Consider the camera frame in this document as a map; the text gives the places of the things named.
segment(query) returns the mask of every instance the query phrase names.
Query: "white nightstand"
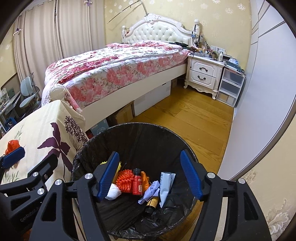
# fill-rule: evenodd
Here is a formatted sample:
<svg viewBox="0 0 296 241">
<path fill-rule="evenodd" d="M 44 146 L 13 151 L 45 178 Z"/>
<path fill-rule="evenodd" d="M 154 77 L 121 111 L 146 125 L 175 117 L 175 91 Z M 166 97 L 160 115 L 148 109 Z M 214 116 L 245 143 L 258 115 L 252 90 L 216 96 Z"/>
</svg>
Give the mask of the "white nightstand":
<svg viewBox="0 0 296 241">
<path fill-rule="evenodd" d="M 199 92 L 211 93 L 215 100 L 224 66 L 223 62 L 189 55 L 184 88 L 190 85 Z"/>
</svg>

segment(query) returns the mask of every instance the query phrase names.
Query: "wooden floor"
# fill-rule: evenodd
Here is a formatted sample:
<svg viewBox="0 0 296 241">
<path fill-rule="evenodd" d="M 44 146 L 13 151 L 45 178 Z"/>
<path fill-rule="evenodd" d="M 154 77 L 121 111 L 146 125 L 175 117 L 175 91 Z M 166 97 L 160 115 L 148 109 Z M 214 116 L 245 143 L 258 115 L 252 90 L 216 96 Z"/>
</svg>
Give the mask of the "wooden floor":
<svg viewBox="0 0 296 241">
<path fill-rule="evenodd" d="M 212 95 L 197 92 L 188 86 L 177 85 L 171 95 L 149 108 L 132 122 L 164 126 L 181 136 L 193 149 L 208 172 L 217 173 L 225 153 L 233 108 L 212 99 Z M 192 225 L 200 213 L 198 202 L 186 220 L 163 240 L 189 240 Z"/>
</svg>

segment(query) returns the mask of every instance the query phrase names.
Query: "black garbage bag liner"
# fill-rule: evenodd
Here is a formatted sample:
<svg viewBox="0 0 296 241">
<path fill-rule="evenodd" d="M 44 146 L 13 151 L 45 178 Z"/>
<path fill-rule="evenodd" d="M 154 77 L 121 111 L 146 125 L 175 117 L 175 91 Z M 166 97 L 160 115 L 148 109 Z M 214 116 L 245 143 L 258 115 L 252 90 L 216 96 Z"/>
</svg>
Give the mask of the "black garbage bag liner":
<svg viewBox="0 0 296 241">
<path fill-rule="evenodd" d="M 150 181 L 160 181 L 161 172 L 175 173 L 170 193 L 162 208 L 158 205 L 150 216 L 144 215 L 146 204 L 138 204 L 139 196 L 121 194 L 117 199 L 104 199 L 97 204 L 110 235 L 134 240 L 154 240 L 172 230 L 191 212 L 196 203 L 180 163 L 180 153 L 189 145 L 167 128 L 127 123 L 109 128 L 89 140 L 73 162 L 72 180 L 107 161 L 113 151 L 119 153 L 121 170 L 140 168 Z"/>
</svg>

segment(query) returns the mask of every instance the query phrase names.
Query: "white headboard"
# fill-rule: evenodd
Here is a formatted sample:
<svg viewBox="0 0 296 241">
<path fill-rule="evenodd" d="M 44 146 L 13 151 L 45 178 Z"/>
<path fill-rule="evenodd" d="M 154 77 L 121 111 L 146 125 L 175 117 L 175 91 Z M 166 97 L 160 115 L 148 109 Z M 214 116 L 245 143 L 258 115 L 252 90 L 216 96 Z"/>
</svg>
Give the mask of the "white headboard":
<svg viewBox="0 0 296 241">
<path fill-rule="evenodd" d="M 128 33 L 125 26 L 122 29 L 123 43 L 133 44 L 143 40 L 180 42 L 189 46 L 192 43 L 192 32 L 185 29 L 182 23 L 153 13 L 130 27 Z"/>
</svg>

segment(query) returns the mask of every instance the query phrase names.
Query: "black bag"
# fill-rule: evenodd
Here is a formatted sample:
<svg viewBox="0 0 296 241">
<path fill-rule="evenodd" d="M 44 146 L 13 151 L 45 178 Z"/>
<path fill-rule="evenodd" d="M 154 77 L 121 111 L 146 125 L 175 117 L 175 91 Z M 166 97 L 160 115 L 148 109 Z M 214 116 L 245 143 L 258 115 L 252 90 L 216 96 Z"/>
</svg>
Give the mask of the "black bag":
<svg viewBox="0 0 296 241">
<path fill-rule="evenodd" d="M 98 211 L 110 235 L 134 240 L 154 240 L 178 226 L 196 203 L 180 163 L 180 153 L 189 145 L 167 128 L 127 123 L 109 128 L 89 140 L 73 162 L 72 180 L 107 161 L 113 151 L 119 153 L 121 170 L 140 168 L 150 181 L 160 181 L 161 172 L 175 173 L 170 193 L 163 208 L 158 205 L 151 216 L 144 215 L 146 204 L 138 204 L 139 196 L 121 194 L 117 199 L 104 199 Z"/>
</svg>

